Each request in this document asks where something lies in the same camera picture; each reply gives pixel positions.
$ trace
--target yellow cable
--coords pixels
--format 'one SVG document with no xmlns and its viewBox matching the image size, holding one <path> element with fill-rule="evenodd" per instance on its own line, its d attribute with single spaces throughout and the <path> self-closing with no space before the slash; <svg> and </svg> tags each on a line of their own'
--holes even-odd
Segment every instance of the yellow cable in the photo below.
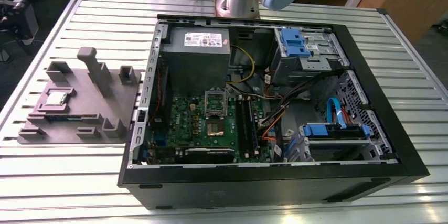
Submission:
<svg viewBox="0 0 448 224">
<path fill-rule="evenodd" d="M 251 73 L 249 73 L 249 75 L 244 78 L 244 79 L 241 79 L 241 80 L 239 80 L 239 81 L 228 81 L 227 83 L 229 83 L 229 84 L 233 84 L 233 83 L 241 83 L 241 82 L 244 82 L 244 81 L 247 81 L 251 77 L 252 77 L 252 75 L 253 75 L 253 73 L 255 73 L 255 61 L 253 61 L 253 58 L 252 58 L 252 56 L 251 56 L 251 54 L 241 48 L 241 47 L 239 47 L 239 46 L 236 46 L 236 45 L 231 45 L 232 47 L 236 47 L 239 50 L 241 50 L 241 52 L 245 54 L 245 56 L 249 58 L 249 60 L 251 60 L 251 63 L 252 63 L 252 71 L 251 71 Z"/>
</svg>

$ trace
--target ram slot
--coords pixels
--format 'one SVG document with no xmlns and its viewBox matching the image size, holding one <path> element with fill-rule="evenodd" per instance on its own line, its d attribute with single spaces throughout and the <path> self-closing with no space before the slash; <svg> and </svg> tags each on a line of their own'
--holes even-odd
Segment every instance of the ram slot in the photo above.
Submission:
<svg viewBox="0 0 448 224">
<path fill-rule="evenodd" d="M 257 148 L 259 148 L 259 141 L 257 141 L 257 128 L 256 128 L 256 124 L 255 124 L 255 116 L 253 116 L 253 109 L 252 109 L 252 101 L 251 98 L 248 98 L 248 100 L 245 101 L 245 106 L 244 106 L 244 110 L 245 110 L 245 130 L 247 130 L 247 138 L 249 141 L 249 145 L 251 145 L 251 155 L 257 155 Z"/>
<path fill-rule="evenodd" d="M 237 139 L 239 139 L 239 149 L 240 149 L 240 157 L 248 158 L 249 156 L 249 148 L 248 148 L 248 139 L 245 133 L 245 122 L 244 122 L 244 103 L 243 99 L 239 99 L 235 104 L 235 116 L 236 116 L 236 131 L 237 131 Z"/>
</svg>

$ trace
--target slotted aluminum worktable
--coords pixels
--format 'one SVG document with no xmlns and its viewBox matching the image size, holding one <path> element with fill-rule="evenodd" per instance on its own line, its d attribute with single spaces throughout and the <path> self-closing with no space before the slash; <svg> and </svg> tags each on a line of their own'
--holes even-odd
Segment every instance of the slotted aluminum worktable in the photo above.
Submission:
<svg viewBox="0 0 448 224">
<path fill-rule="evenodd" d="M 373 9 L 264 7 L 264 19 L 343 24 L 372 68 L 431 176 L 352 203 L 148 211 L 116 186 L 124 145 L 20 145 L 17 131 L 51 61 L 95 47 L 109 69 L 144 69 L 157 14 L 213 15 L 212 0 L 71 0 L 0 113 L 0 221 L 77 223 L 436 223 L 448 221 L 448 96 L 387 15 Z"/>
</svg>

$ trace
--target open computer tower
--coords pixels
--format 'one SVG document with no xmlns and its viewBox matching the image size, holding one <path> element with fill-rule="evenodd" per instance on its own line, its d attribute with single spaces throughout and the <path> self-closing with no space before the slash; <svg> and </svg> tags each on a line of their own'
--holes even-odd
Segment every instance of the open computer tower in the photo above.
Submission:
<svg viewBox="0 0 448 224">
<path fill-rule="evenodd" d="M 345 26 L 159 16 L 119 176 L 148 209 L 352 201 L 427 175 Z"/>
</svg>

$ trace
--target green circuit board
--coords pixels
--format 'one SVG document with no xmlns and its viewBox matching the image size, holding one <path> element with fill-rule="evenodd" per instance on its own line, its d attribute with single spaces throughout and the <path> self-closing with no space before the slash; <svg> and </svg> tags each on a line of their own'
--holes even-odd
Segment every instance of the green circuit board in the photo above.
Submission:
<svg viewBox="0 0 448 224">
<path fill-rule="evenodd" d="M 233 162 L 236 163 L 269 162 L 268 145 L 260 147 L 256 157 L 240 157 L 235 114 L 236 99 L 228 98 L 227 116 L 223 118 L 217 116 L 205 118 L 204 99 L 204 96 L 173 97 L 167 147 L 225 147 L 235 150 Z M 225 105 L 221 101 L 220 97 L 208 97 L 208 108 L 221 110 Z M 256 118 L 264 117 L 260 100 L 252 100 L 252 110 Z M 161 163 L 171 163 L 171 160 L 163 160 Z"/>
</svg>

